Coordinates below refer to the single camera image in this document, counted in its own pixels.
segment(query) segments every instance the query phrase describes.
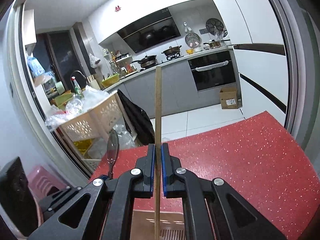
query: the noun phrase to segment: yellow bowl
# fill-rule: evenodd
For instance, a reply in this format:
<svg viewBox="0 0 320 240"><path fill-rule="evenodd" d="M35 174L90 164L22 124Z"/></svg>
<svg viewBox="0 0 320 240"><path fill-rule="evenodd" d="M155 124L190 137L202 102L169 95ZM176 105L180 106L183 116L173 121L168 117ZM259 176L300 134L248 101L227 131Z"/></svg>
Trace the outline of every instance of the yellow bowl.
<svg viewBox="0 0 320 240"><path fill-rule="evenodd" d="M113 84L116 84L119 81L119 74L115 74L111 77L108 77L107 79L103 80L101 82L102 86L105 88L112 86Z"/></svg>
<svg viewBox="0 0 320 240"><path fill-rule="evenodd" d="M187 49L186 52L187 52L188 54L192 54L192 53L194 53L195 51L194 51L194 49Z"/></svg>

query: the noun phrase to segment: built-in oven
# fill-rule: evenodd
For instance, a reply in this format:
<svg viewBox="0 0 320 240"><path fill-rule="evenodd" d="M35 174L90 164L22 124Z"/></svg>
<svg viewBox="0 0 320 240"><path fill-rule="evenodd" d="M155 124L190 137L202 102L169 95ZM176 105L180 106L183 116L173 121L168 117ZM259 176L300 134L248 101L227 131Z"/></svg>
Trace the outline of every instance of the built-in oven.
<svg viewBox="0 0 320 240"><path fill-rule="evenodd" d="M198 91L236 83L228 50L193 58L188 62Z"/></svg>

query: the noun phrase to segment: wooden stick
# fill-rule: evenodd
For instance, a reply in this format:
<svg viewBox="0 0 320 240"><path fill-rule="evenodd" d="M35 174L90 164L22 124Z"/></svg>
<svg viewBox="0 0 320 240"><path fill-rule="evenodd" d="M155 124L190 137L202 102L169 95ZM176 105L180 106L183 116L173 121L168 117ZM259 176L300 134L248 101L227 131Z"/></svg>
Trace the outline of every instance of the wooden stick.
<svg viewBox="0 0 320 240"><path fill-rule="evenodd" d="M160 239L160 182L161 182L161 67L156 67L156 161L155 161L155 240Z"/></svg>

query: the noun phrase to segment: cabinet handle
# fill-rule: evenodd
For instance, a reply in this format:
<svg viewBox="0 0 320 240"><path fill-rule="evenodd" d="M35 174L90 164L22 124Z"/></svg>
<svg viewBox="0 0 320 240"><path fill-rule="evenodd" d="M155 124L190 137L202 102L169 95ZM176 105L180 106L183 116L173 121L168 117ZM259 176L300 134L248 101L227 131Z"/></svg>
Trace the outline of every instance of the cabinet handle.
<svg viewBox="0 0 320 240"><path fill-rule="evenodd" d="M196 71L206 71L206 70L210 70L210 69L213 69L213 68L216 68L216 67L226 66L226 65L228 65L228 63L229 63L229 61L226 60L224 62L220 62L220 63L217 63L217 64L212 64L212 65L205 66L205 67L196 67Z"/></svg>

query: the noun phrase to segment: plastic container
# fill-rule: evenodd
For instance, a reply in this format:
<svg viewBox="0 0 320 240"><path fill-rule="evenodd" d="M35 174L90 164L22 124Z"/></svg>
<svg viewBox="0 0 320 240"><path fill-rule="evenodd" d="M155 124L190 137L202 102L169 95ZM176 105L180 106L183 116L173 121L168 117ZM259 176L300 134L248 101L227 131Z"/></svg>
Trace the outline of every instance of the plastic container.
<svg viewBox="0 0 320 240"><path fill-rule="evenodd" d="M117 82L119 82L119 80L120 80L119 74L115 74L115 75L103 80L101 82L101 85L104 86L105 88L107 88L107 87L110 87L110 86L116 84Z"/></svg>
<svg viewBox="0 0 320 240"><path fill-rule="evenodd" d="M29 188L39 200L67 186L42 166L34 167L27 179Z"/></svg>
<svg viewBox="0 0 320 240"><path fill-rule="evenodd" d="M154 228L155 213L153 211L133 211L130 240L154 239ZM160 239L186 239L182 213L160 212Z"/></svg>
<svg viewBox="0 0 320 240"><path fill-rule="evenodd" d="M108 133L122 117L115 97L116 92L93 106L89 111L60 125L60 128L65 131L73 142L97 137L102 137L105 141L108 141Z"/></svg>
<svg viewBox="0 0 320 240"><path fill-rule="evenodd" d="M187 49L186 52L187 52L188 54L192 54L192 53L194 52L194 50L193 50L193 49Z"/></svg>

